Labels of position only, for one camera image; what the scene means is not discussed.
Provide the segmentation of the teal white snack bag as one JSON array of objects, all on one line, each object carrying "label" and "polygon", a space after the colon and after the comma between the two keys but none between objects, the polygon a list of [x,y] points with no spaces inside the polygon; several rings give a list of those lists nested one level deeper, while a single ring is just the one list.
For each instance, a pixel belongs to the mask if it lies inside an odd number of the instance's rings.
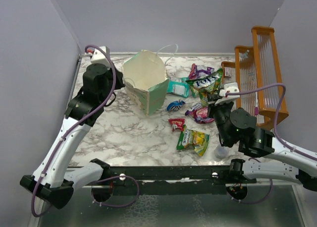
[{"label": "teal white snack bag", "polygon": [[189,84],[186,82],[187,80],[188,77],[169,77],[167,93],[187,98],[190,91]]}]

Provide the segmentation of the purple raspberry candy bag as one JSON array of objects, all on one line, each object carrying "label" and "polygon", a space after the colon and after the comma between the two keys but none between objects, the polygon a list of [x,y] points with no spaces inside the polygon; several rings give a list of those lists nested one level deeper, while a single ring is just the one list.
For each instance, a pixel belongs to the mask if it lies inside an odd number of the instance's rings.
[{"label": "purple raspberry candy bag", "polygon": [[185,116],[190,116],[198,124],[208,124],[214,122],[213,118],[208,116],[208,108],[200,103],[193,104],[186,112]]}]

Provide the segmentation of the green yellow candy bag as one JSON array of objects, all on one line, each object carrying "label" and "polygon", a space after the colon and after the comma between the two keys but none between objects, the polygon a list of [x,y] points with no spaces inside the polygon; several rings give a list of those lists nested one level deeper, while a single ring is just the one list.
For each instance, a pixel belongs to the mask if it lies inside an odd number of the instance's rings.
[{"label": "green yellow candy bag", "polygon": [[199,97],[199,90],[194,85],[190,85],[190,90],[194,98]]}]

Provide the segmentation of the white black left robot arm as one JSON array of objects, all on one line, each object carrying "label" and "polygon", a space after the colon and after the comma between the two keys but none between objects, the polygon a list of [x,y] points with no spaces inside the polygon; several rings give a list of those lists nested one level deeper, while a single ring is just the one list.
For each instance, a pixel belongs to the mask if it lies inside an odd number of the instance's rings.
[{"label": "white black left robot arm", "polygon": [[20,185],[32,193],[31,209],[34,216],[35,198],[61,209],[73,193],[91,183],[105,184],[109,180],[106,163],[94,159],[88,165],[67,172],[67,167],[79,144],[104,112],[115,90],[124,87],[122,73],[114,64],[93,63],[83,74],[83,85],[70,100],[60,132],[38,168],[21,178]]}]

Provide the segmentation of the red candy wrapper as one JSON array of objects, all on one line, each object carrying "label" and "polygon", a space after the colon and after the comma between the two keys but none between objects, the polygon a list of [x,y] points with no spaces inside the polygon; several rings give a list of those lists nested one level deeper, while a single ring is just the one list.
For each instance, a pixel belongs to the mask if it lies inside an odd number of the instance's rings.
[{"label": "red candy wrapper", "polygon": [[172,118],[168,120],[169,124],[171,125],[172,132],[176,130],[183,131],[185,125],[184,118]]}]

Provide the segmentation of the green illustrated paper bag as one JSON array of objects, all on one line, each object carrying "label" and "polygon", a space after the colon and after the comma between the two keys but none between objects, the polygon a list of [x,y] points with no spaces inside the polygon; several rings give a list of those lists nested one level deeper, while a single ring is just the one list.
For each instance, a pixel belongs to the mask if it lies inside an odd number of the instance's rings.
[{"label": "green illustrated paper bag", "polygon": [[170,57],[163,61],[159,52],[141,50],[122,66],[123,80],[130,99],[145,115],[152,115],[160,109],[165,101],[169,79],[166,64],[178,52],[178,45]]}]

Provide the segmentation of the purple white snack bag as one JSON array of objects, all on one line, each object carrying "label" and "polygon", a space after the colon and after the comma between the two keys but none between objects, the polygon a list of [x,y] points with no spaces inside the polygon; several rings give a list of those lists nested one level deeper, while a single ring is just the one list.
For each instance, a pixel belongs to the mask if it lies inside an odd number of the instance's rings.
[{"label": "purple white snack bag", "polygon": [[195,80],[199,78],[206,77],[214,72],[214,68],[203,65],[196,65],[195,63],[191,66],[191,71],[189,73],[189,80]]}]

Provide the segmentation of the blue small snack packet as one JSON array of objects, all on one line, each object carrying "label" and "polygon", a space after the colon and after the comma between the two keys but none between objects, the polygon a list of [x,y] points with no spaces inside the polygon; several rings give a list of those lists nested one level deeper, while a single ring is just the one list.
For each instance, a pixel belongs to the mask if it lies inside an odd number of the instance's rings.
[{"label": "blue small snack packet", "polygon": [[181,107],[183,107],[186,103],[183,100],[178,100],[171,102],[167,107],[166,110],[169,111],[178,111]]}]

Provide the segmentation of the green yellow snack bag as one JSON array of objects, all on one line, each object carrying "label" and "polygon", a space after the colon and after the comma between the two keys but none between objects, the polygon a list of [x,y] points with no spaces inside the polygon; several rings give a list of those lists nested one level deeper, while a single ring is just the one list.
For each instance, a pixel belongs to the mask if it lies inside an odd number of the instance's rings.
[{"label": "green yellow snack bag", "polygon": [[181,131],[176,150],[192,148],[200,157],[203,156],[209,145],[210,135],[191,129]]}]

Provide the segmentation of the green Fox's candy bag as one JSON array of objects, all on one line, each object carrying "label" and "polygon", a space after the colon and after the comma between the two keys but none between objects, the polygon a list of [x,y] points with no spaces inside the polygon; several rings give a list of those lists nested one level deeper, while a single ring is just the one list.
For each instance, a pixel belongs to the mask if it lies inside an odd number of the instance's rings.
[{"label": "green Fox's candy bag", "polygon": [[219,68],[208,76],[186,80],[191,87],[193,87],[199,93],[201,104],[203,107],[209,105],[208,95],[213,95],[216,90],[221,86],[223,69]]}]

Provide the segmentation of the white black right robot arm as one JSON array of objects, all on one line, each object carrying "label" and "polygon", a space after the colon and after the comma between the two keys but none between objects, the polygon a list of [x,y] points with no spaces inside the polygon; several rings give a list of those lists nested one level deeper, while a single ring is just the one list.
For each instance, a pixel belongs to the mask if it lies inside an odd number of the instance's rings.
[{"label": "white black right robot arm", "polygon": [[317,190],[317,154],[301,148],[256,125],[256,117],[243,108],[233,110],[233,99],[217,94],[208,95],[208,115],[215,120],[221,146],[231,148],[250,158],[269,158],[276,162],[252,164],[232,160],[227,171],[231,182],[245,179],[272,178],[301,184],[310,191]]}]

